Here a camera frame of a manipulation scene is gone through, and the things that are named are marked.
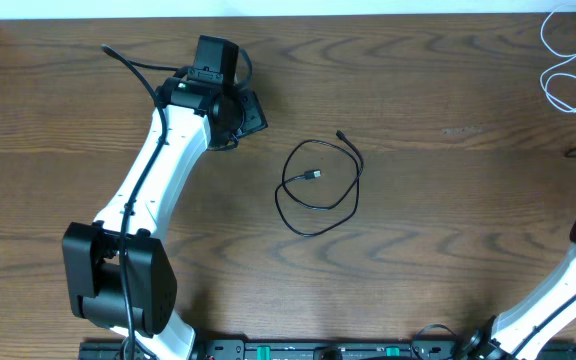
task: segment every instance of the wood grain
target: wood grain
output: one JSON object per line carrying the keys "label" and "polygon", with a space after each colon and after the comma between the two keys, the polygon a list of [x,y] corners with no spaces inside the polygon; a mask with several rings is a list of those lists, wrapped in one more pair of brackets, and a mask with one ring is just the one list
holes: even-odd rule
{"label": "wood grain", "polygon": [[[387,339],[429,323],[459,332],[518,302],[563,257],[576,218],[576,115],[538,83],[554,64],[541,15],[0,21],[0,358],[72,359],[74,318],[61,237],[120,185],[150,123],[136,79],[101,53],[192,62],[199,34],[244,46],[270,128],[207,153],[175,210],[167,252],[176,309],[198,329],[250,338]],[[553,18],[576,49],[576,15]],[[576,63],[571,66],[576,73]],[[153,83],[166,74],[147,73]],[[576,87],[553,84],[576,101]],[[324,236],[286,229],[273,191],[301,140],[343,130],[366,170],[355,218]],[[312,147],[289,171],[320,167],[300,196],[325,203],[352,172]],[[312,214],[315,229],[351,204]],[[561,334],[576,339],[576,321]]]}

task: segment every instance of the cable plug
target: cable plug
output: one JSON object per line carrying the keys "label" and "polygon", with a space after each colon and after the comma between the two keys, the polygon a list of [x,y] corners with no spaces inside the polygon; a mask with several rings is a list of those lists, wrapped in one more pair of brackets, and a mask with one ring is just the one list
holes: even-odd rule
{"label": "cable plug", "polygon": [[321,170],[309,170],[304,173],[306,180],[316,179],[321,176]]}

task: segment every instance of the white backdrop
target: white backdrop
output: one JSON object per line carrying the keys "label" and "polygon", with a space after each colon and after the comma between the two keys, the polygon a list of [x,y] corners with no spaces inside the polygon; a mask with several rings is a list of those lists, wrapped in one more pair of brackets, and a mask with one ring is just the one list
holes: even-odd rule
{"label": "white backdrop", "polygon": [[0,0],[0,20],[547,12],[576,0]]}

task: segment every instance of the coiled white cable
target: coiled white cable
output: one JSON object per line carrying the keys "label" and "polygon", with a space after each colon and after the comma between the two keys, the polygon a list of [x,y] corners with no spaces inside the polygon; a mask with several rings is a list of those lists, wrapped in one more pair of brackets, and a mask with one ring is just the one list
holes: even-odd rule
{"label": "coiled white cable", "polygon": [[539,82],[541,83],[541,88],[544,90],[544,93],[546,94],[546,98],[548,99],[548,101],[550,101],[550,103],[555,108],[557,108],[558,110],[563,111],[565,113],[573,113],[574,114],[574,113],[576,113],[576,107],[572,107],[572,106],[566,104],[564,101],[558,99],[556,96],[551,94],[548,91],[548,84],[550,83],[550,80],[552,80],[553,78],[555,78],[557,76],[565,76],[565,77],[573,78],[576,80],[576,75],[564,73],[564,72],[558,72],[558,73],[554,73],[554,74],[551,74],[550,76],[548,76],[548,79],[544,83],[544,76],[547,73],[551,72],[552,70],[554,70],[560,66],[566,65],[569,62],[576,59],[576,53],[560,54],[560,53],[556,52],[555,50],[553,50],[553,48],[551,48],[550,45],[548,45],[548,43],[546,42],[546,39],[544,39],[544,29],[546,28],[546,23],[548,22],[550,17],[552,17],[561,8],[564,8],[567,6],[576,6],[576,5],[561,5],[561,6],[557,7],[555,10],[553,10],[553,12],[551,12],[550,15],[548,15],[546,20],[544,20],[544,23],[541,25],[541,41],[544,43],[544,45],[546,45],[546,48],[548,48],[548,50],[550,50],[550,52],[553,53],[555,56],[558,56],[560,58],[568,58],[568,60],[565,60],[565,61],[563,61],[563,62],[561,62],[555,66],[552,66],[552,67],[548,68],[546,71],[544,71],[543,73],[541,73],[541,76],[539,77]]}

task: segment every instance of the green component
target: green component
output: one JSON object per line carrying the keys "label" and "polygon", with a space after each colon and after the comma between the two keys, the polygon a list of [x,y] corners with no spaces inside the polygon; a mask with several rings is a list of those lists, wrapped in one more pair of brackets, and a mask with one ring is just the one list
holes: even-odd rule
{"label": "green component", "polygon": [[396,347],[386,348],[386,356],[399,356],[399,348]]}
{"label": "green component", "polygon": [[270,360],[270,346],[257,347],[257,360]]}

